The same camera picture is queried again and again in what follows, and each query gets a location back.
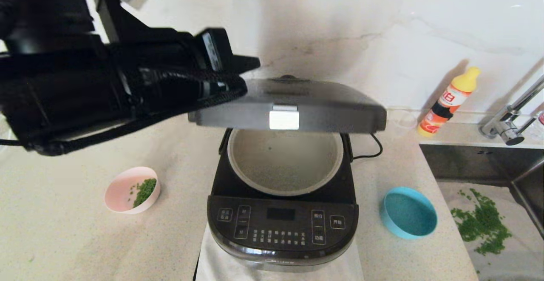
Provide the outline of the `black rice cooker lid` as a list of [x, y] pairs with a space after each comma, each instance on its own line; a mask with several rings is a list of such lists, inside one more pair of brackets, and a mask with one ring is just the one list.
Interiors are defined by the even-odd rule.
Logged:
[[199, 126], [370, 134], [384, 131], [383, 105], [336, 82], [283, 76], [246, 81], [247, 94], [188, 115]]

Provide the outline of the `chopped green vegetables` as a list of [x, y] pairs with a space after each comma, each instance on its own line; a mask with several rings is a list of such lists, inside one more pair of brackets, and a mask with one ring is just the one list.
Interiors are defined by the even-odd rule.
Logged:
[[135, 195], [133, 208], [144, 203], [153, 193], [157, 186], [156, 178], [148, 178], [141, 183], [137, 183], [130, 187], [129, 195]]

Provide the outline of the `pink bowl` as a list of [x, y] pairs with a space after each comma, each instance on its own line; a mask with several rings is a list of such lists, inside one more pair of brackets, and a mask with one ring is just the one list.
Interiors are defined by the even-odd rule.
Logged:
[[[135, 195], [130, 195], [130, 187], [148, 178], [156, 178], [157, 185], [152, 195], [141, 205], [133, 208]], [[113, 213], [139, 214], [149, 209], [161, 195], [161, 182], [157, 173], [148, 167], [135, 167], [115, 176], [104, 194], [104, 204]]]

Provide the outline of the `white inner pot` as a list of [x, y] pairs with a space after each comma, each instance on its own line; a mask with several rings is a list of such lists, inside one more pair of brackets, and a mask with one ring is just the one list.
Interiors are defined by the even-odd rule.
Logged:
[[229, 164], [248, 186], [273, 196], [301, 196], [329, 183], [344, 158], [338, 133], [234, 129]]

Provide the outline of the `black rice cooker base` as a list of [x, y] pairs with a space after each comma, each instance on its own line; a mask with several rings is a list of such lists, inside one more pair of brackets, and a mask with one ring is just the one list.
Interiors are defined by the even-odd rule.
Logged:
[[274, 266], [316, 266], [342, 255], [359, 224], [349, 135], [338, 133], [344, 158], [329, 183], [301, 196], [273, 196], [235, 174], [227, 156], [233, 130], [225, 130], [207, 199], [208, 226], [216, 243], [240, 260]]

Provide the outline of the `white towel under cooker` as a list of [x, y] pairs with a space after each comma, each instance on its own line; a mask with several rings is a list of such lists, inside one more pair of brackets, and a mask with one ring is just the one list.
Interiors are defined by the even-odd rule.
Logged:
[[247, 262], [223, 250], [206, 225], [194, 281], [366, 281], [357, 244], [316, 266], [274, 266]]

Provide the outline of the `blue bowl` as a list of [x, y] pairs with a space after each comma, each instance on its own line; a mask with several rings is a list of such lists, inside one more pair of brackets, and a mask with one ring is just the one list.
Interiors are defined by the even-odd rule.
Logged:
[[380, 219], [386, 229], [404, 240], [425, 238], [436, 230], [438, 215], [431, 201], [406, 186], [390, 189], [379, 202]]

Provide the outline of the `clear plastic cup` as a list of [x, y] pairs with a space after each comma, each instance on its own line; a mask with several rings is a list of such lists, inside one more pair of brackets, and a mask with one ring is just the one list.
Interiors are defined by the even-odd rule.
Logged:
[[402, 138], [414, 130], [418, 124], [412, 111], [389, 109], [387, 113], [387, 133], [394, 139]]

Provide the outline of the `yellow orange squeeze bottle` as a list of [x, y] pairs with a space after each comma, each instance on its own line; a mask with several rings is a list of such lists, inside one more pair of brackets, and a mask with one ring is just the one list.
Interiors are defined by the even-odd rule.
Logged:
[[480, 74], [480, 68], [470, 67], [464, 74], [453, 78], [420, 121], [417, 132], [423, 137], [433, 137], [446, 122], [453, 118], [457, 109], [476, 90]]

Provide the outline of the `stainless steel sink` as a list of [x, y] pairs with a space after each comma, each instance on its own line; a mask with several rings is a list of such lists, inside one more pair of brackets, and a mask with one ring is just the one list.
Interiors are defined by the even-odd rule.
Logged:
[[544, 238], [544, 149], [420, 146], [440, 182], [509, 188]]

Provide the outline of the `chrome faucet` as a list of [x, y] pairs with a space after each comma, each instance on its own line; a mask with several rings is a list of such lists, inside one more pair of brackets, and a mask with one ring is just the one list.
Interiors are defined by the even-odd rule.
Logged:
[[521, 115], [522, 109], [530, 101], [541, 97], [544, 92], [544, 74], [513, 103], [505, 105], [490, 119], [485, 120], [478, 128], [479, 133], [488, 139], [500, 137], [507, 146], [514, 146], [525, 140], [523, 132], [534, 122], [544, 125], [544, 108], [536, 111], [521, 127], [515, 120]]

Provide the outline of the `green grains on sink towel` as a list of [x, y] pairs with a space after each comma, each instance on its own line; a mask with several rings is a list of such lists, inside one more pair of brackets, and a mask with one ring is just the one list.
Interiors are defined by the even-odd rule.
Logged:
[[457, 194], [474, 205], [472, 210], [456, 207], [450, 210], [463, 241], [479, 241], [474, 251], [482, 256], [501, 254], [505, 250], [504, 242], [513, 235], [503, 225], [504, 216], [499, 213], [496, 203], [474, 188], [459, 190]]

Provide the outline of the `clear plastic water bottle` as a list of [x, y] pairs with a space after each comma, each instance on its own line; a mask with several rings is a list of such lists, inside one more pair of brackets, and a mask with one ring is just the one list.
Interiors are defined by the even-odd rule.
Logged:
[[544, 143], [544, 110], [534, 114], [527, 130], [530, 139]]

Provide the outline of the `white towel in sink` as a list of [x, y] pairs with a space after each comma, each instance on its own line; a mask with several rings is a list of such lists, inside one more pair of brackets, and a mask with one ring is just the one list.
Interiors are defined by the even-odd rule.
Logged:
[[499, 255], [482, 256], [474, 250], [479, 241], [464, 242], [479, 281], [544, 281], [544, 238], [527, 210], [519, 204], [509, 188], [483, 184], [440, 182], [438, 184], [449, 210], [472, 210], [474, 205], [457, 194], [474, 188], [495, 203], [504, 216], [503, 225], [512, 233]]

